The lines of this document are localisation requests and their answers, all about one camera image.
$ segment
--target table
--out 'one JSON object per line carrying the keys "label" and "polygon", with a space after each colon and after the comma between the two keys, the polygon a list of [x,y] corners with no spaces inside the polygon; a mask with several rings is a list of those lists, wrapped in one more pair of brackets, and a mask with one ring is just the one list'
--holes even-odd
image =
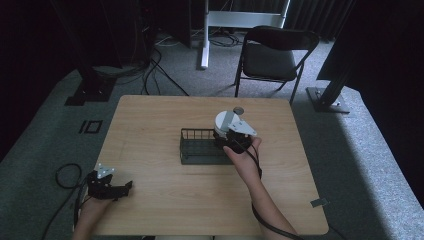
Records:
{"label": "table", "polygon": [[205,0],[204,40],[201,67],[209,66],[209,26],[253,28],[267,25],[282,28],[286,19],[290,0],[284,2],[281,14],[209,11],[209,0]]}
{"label": "table", "polygon": [[299,234],[324,234],[327,221],[302,141],[285,99],[123,96],[98,163],[111,184],[134,181],[113,203],[97,235],[260,235],[247,187],[233,165],[182,165],[182,128],[213,128],[215,116],[243,107],[263,139],[262,181]]}

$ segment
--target black chair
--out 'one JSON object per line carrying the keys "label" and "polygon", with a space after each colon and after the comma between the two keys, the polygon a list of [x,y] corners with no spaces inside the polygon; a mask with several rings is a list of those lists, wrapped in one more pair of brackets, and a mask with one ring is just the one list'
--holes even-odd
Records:
{"label": "black chair", "polygon": [[[319,37],[310,31],[287,30],[270,26],[250,29],[243,41],[237,68],[235,97],[238,97],[240,80],[279,82],[284,85],[296,79],[290,98],[292,104],[305,60],[319,43]],[[303,57],[296,64],[293,51],[304,50]]]}

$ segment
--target white desk frame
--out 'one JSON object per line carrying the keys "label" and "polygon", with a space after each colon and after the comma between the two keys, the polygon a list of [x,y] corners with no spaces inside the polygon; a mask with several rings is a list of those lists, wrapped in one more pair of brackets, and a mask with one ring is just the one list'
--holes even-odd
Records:
{"label": "white desk frame", "polygon": [[209,0],[205,0],[205,36],[203,40],[202,65],[207,69],[209,65],[209,27],[240,27],[253,28],[259,25],[267,25],[283,28],[286,20],[287,10],[290,0],[287,0],[283,6],[281,14],[274,13],[253,13],[253,12],[227,12],[227,11],[209,11]]}

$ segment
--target wire basket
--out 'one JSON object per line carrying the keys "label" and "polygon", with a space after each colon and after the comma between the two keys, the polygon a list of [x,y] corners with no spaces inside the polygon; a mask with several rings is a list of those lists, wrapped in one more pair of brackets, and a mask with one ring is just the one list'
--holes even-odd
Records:
{"label": "wire basket", "polygon": [[224,150],[215,145],[213,129],[182,128],[180,158],[182,164],[230,165]]}

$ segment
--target gray carpet floor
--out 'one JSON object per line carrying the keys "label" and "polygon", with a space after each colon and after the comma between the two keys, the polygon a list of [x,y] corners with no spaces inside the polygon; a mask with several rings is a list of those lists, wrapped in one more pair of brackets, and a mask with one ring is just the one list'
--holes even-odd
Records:
{"label": "gray carpet floor", "polygon": [[[240,46],[211,45],[209,68],[200,70],[200,43],[189,49],[164,41],[160,66],[191,96],[234,96]],[[326,87],[317,74],[332,47],[322,42],[306,63],[292,110],[320,197],[330,204],[324,211],[330,231],[305,239],[424,239],[424,213],[396,164],[383,136],[361,100],[344,88],[341,97],[350,114],[315,112],[306,87]],[[153,59],[158,60],[157,52]],[[108,67],[104,72],[122,71]],[[117,80],[108,102],[64,106],[81,77],[71,72],[60,81],[37,115],[0,164],[0,239],[41,239],[49,220],[70,194],[55,181],[56,170],[77,163],[83,175],[97,160],[116,105],[122,95],[146,94],[142,75]],[[289,98],[293,85],[242,82],[240,97]],[[183,95],[160,71],[147,82],[151,95]],[[84,121],[103,121],[97,134],[81,132]],[[60,181],[73,185],[75,169],[67,168]],[[72,204],[76,194],[51,224],[46,239],[70,239]],[[141,239],[116,236],[95,239]]]}

